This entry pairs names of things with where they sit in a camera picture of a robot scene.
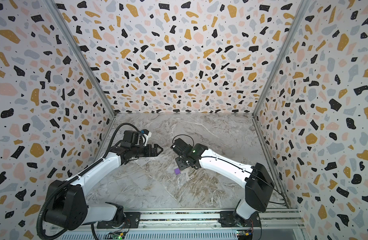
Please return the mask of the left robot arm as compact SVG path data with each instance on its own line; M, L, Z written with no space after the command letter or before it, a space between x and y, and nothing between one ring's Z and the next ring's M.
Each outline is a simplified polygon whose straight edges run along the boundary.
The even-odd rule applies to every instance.
M98 222L112 228L122 227L126 222L123 206L110 202L89 206L86 196L117 168L139 158L154 158L161 154L162 147L148 143L151 135L148 130L125 131L123 139L111 144L99 160L65 181L54 181L48 188L37 228L42 228L44 222L69 231Z

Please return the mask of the purple cube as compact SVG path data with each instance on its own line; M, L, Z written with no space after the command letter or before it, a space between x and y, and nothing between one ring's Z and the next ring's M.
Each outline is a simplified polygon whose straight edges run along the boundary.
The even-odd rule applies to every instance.
M179 175L179 174L181 173L181 171L180 171L180 169L179 169L179 168L176 168L176 169L174 170L174 172L175 172L175 174L176 174L176 175Z

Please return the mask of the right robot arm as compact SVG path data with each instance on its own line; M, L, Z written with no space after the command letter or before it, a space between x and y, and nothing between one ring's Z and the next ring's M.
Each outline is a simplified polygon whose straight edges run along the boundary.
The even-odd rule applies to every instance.
M246 226L256 212L265 212L275 190L275 184L266 167L235 162L221 156L202 144L191 146L182 139L173 141L171 149L178 155L175 161L181 171L203 168L214 171L237 183L245 191L234 212L234 225Z

